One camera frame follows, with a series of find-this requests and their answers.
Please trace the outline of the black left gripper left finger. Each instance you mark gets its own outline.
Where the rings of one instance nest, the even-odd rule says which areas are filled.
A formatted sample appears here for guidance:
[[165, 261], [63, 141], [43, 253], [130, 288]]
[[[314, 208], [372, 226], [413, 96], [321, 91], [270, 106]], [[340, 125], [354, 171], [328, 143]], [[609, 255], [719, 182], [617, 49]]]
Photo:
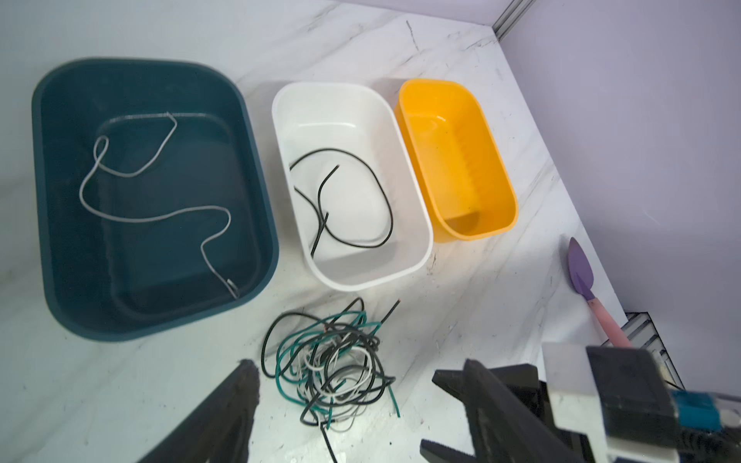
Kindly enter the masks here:
[[143, 462], [246, 462], [260, 401], [254, 362], [237, 367]]

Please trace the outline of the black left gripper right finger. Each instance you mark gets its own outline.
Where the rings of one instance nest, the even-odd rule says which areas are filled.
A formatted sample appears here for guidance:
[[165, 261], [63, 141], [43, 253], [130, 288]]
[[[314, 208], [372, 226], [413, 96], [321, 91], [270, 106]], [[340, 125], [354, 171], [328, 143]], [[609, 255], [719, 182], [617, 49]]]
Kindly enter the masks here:
[[478, 462], [580, 462], [490, 370], [463, 367], [464, 407]]

